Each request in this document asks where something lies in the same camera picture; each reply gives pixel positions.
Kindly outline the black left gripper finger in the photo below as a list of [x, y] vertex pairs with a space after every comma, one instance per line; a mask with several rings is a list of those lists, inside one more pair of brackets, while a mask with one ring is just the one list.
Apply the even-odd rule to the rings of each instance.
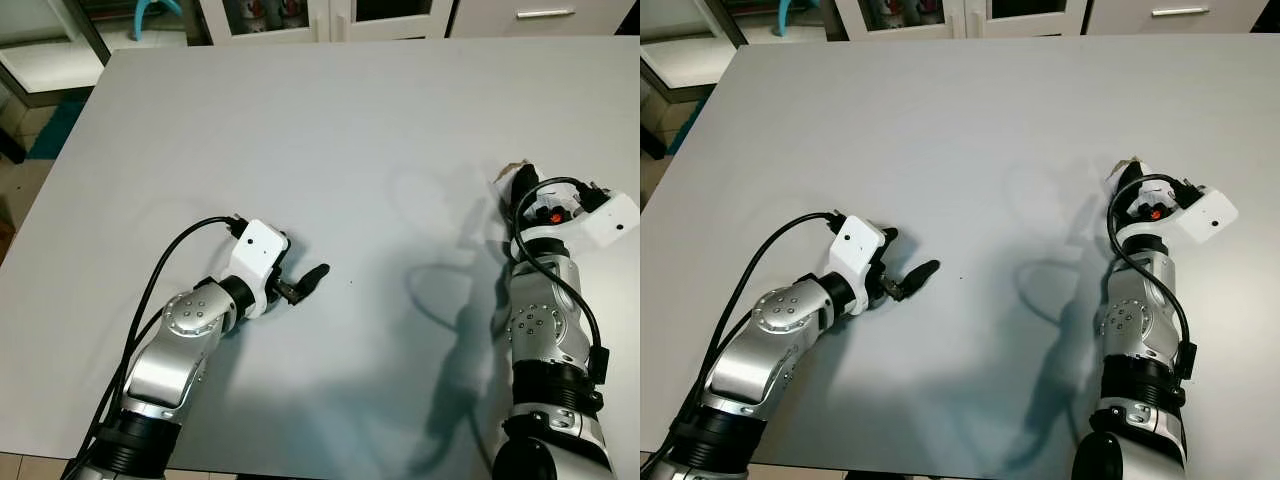
[[941, 261], [934, 259], [914, 268], [902, 279], [893, 283], [890, 296], [895, 301], [910, 298], [925, 285], [928, 279], [940, 270], [940, 266]]
[[320, 280], [330, 271], [329, 264], [320, 264], [291, 284], [291, 301], [303, 301], [317, 288]]

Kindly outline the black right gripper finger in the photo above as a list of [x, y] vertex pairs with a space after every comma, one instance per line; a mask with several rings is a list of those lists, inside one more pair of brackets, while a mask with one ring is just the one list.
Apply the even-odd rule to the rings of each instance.
[[1120, 161], [1112, 170], [1112, 210], [1129, 211], [1139, 198], [1142, 183], [1130, 186], [1148, 174], [1148, 168], [1140, 160]]
[[525, 195], [535, 192], [541, 182], [539, 170], [531, 163], [521, 164], [509, 178], [508, 186], [508, 214], [518, 216], [525, 207], [521, 202]]

